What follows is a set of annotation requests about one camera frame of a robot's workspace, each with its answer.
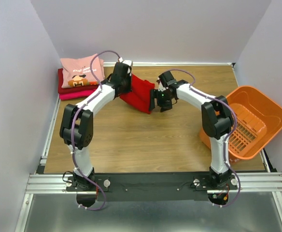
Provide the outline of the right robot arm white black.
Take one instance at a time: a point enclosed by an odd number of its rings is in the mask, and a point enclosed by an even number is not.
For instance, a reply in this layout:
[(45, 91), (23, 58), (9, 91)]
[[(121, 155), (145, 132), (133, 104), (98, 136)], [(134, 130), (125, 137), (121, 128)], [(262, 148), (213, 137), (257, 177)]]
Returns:
[(201, 111), (202, 128), (210, 138), (211, 165), (209, 181), (212, 186), (226, 184), (232, 176), (228, 159), (228, 139), (237, 124), (236, 116), (226, 97), (206, 94), (185, 80), (177, 81), (166, 71), (157, 79), (158, 88), (150, 90), (150, 107), (160, 112), (172, 109), (172, 100), (183, 100)]

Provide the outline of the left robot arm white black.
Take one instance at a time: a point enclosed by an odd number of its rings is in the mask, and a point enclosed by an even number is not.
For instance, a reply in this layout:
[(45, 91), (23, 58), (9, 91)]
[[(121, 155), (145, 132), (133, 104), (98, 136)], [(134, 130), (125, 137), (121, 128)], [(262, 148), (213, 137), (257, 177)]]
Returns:
[(63, 113), (59, 135), (68, 146), (74, 164), (73, 175), (78, 181), (94, 184), (94, 168), (88, 146), (93, 139), (94, 117), (109, 102), (131, 91), (133, 61), (115, 64), (113, 73), (82, 102), (68, 104)]

